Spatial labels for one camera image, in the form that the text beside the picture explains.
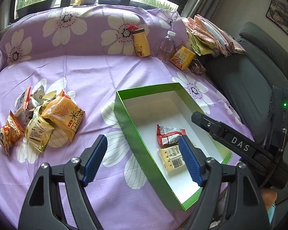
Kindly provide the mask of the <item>person's right hand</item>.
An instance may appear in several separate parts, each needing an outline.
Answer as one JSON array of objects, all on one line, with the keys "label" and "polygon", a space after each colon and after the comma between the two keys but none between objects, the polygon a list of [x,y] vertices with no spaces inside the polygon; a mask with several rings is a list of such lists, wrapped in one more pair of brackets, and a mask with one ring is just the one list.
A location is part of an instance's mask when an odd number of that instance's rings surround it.
[{"label": "person's right hand", "polygon": [[266,210],[268,210],[276,201],[277,193],[271,188],[263,188],[260,190]]}]

